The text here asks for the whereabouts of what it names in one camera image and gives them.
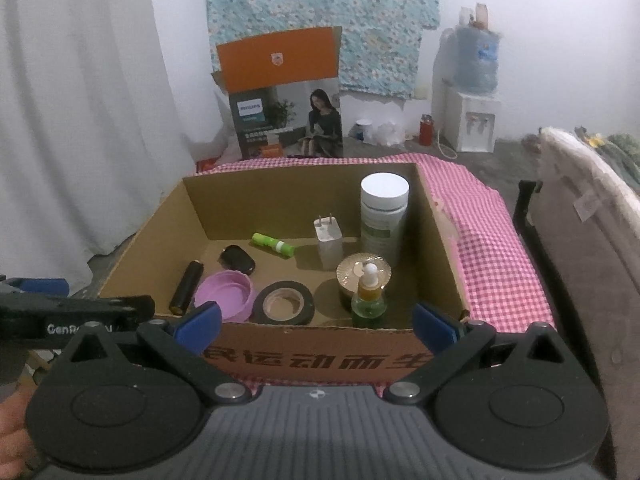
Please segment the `person's hand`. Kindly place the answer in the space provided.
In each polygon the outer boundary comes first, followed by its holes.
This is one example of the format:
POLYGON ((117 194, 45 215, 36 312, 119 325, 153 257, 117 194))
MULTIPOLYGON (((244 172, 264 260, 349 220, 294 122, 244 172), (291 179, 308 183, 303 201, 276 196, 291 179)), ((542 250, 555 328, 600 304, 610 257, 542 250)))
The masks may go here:
POLYGON ((1 402, 0 412, 0 477, 16 479, 34 456, 34 446, 28 435, 25 415, 34 387, 18 387, 1 402))

